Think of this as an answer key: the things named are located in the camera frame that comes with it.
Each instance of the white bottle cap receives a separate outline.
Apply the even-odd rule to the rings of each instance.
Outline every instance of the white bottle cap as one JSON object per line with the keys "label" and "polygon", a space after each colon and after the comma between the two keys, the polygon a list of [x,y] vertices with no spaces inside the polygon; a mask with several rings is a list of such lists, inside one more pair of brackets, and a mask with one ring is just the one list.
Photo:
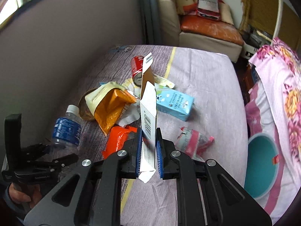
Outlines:
{"label": "white bottle cap", "polygon": [[76,116],[78,116],[79,114],[79,108],[75,105],[69,105],[67,110],[66,110],[66,113],[69,112],[69,113],[73,113],[75,114]]}

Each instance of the blue bottle label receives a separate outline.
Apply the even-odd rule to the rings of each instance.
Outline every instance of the blue bottle label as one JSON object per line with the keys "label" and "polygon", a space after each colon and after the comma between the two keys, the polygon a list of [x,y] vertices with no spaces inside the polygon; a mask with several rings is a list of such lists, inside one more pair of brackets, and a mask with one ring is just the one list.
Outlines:
{"label": "blue bottle label", "polygon": [[55,129],[52,138],[61,139],[75,145],[79,145],[81,126],[67,118],[58,118],[55,122]]}

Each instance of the white cardboard box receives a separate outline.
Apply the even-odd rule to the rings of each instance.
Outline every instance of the white cardboard box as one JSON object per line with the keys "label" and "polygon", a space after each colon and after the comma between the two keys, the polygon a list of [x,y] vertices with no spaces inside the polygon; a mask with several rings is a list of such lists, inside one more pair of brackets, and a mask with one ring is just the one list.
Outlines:
{"label": "white cardboard box", "polygon": [[148,182],[156,172],[156,128],[157,128],[157,94],[154,75],[151,70],[153,56],[149,53],[143,59],[142,86],[140,94],[140,112],[142,128],[142,151],[139,179]]}

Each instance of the screw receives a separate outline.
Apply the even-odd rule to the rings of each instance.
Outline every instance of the screw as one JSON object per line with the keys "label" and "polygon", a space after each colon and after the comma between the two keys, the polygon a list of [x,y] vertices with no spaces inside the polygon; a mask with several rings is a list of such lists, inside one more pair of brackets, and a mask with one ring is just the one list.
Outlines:
{"label": "screw", "polygon": [[174,150],[173,152],[171,152],[171,155],[174,156],[174,157],[178,157],[181,155],[181,152],[178,151],[178,150]]}
{"label": "screw", "polygon": [[214,167],[214,166],[216,165],[216,162],[215,162],[215,160],[208,160],[208,161],[207,161],[207,164],[208,164],[208,166],[210,166],[210,167]]}
{"label": "screw", "polygon": [[88,160],[88,159],[83,160],[83,161],[82,161],[82,165],[83,165],[84,167],[90,166],[90,165],[91,165],[91,161]]}
{"label": "screw", "polygon": [[127,153],[127,152],[126,152],[125,150],[120,150],[120,151],[117,152],[117,155],[118,155],[118,156],[125,156],[126,153]]}

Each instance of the orange plastic package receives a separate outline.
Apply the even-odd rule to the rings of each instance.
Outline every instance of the orange plastic package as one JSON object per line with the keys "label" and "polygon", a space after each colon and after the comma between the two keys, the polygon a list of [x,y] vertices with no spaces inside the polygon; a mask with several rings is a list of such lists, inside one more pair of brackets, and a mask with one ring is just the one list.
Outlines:
{"label": "orange plastic package", "polygon": [[102,152],[104,159],[106,159],[110,154],[121,150],[126,140],[134,138],[132,135],[130,135],[130,133],[136,132],[136,127],[112,127],[108,142],[106,143],[106,149]]}
{"label": "orange plastic package", "polygon": [[101,130],[108,135],[121,116],[126,104],[133,104],[136,98],[115,82],[100,86],[85,96],[86,104],[94,115]]}

